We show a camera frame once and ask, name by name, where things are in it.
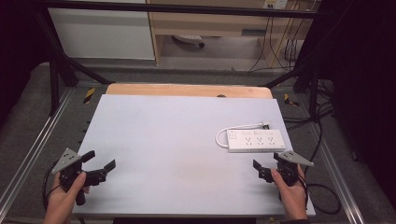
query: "white table surface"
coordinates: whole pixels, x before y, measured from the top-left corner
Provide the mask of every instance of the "white table surface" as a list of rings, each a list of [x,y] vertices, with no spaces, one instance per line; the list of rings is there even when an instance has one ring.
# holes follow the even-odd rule
[[[215,142],[224,128],[271,120],[292,150],[276,100],[103,95],[79,155],[83,170],[117,167],[77,216],[261,217],[283,215],[275,184],[258,178],[256,160],[276,167],[273,153],[229,153]],[[220,136],[226,142],[225,133]],[[307,214],[315,210],[309,201]]]

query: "gray carpet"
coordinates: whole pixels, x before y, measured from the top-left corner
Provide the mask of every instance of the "gray carpet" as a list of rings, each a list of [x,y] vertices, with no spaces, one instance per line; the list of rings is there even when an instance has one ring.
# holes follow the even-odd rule
[[[156,82],[156,83],[190,83],[190,84],[222,84],[256,86],[276,77],[276,74],[221,71],[186,71],[186,70],[159,70],[159,69],[97,69],[101,75],[118,82]],[[305,117],[300,106],[284,104],[284,91],[290,94],[292,101],[298,101],[291,91],[293,79],[273,90],[274,97],[279,101],[281,113],[284,117]],[[83,130],[89,128],[89,121],[99,101],[99,97],[106,91],[106,86],[96,86],[95,93],[89,104],[84,105],[85,94],[89,87],[78,87],[73,95],[49,141],[43,148],[35,166],[26,179],[23,187],[7,213],[11,217],[42,218],[44,209],[41,203],[41,182],[48,166],[64,152],[66,147],[78,150],[79,141],[84,138]],[[37,68],[26,88],[20,102],[10,114],[7,123],[0,131],[0,162],[3,172],[0,177],[0,190],[6,189],[12,176],[18,170],[30,146],[35,141],[50,112],[50,90],[47,69]],[[347,184],[352,191],[356,203],[367,223],[396,223],[396,214],[387,198],[375,183],[364,163],[351,159],[351,152],[337,120],[328,116],[322,120],[323,133],[333,156]],[[309,158],[316,146],[315,139],[309,124],[289,132],[294,150]],[[333,188],[327,168],[320,153],[314,159],[315,167],[307,174],[308,183],[317,183]],[[325,190],[312,189],[312,200],[325,209],[333,210],[336,200]],[[311,217],[314,223],[348,223],[344,209],[336,215],[326,215],[317,211]]]

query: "power outlet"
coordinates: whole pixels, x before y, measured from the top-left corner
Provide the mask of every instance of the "power outlet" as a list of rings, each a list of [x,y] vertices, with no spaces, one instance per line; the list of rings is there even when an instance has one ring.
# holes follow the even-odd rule
[[[288,0],[276,0],[274,9],[285,9]]]
[[[227,130],[229,152],[282,152],[285,142],[280,130]]]
[[[262,8],[271,9],[275,7],[275,4],[276,4],[276,0],[265,0]]]

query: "white cabinet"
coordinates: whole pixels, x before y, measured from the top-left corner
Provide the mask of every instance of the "white cabinet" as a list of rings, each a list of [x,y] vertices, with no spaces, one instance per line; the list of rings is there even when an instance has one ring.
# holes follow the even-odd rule
[[[154,60],[147,12],[49,8],[49,13],[64,52],[72,58]]]

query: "cabinet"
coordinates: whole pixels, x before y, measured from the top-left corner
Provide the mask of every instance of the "cabinet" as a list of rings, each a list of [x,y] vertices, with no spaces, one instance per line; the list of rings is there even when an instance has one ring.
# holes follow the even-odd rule
[[[263,8],[266,4],[263,0],[147,0],[148,4],[166,5],[192,5],[210,7],[250,7]],[[312,9],[312,1],[290,0],[285,9],[307,10]],[[244,30],[265,30],[266,40],[270,38],[270,27],[272,26],[271,42],[264,48],[264,57],[269,66],[278,66],[275,55],[278,55],[287,39],[304,40],[312,20],[291,18],[262,18],[249,16],[228,15],[202,15],[183,13],[161,13],[150,12],[151,37],[153,40],[154,54],[157,63],[161,62],[164,35],[203,35],[203,36],[243,36]],[[264,36],[251,35],[263,43]]]

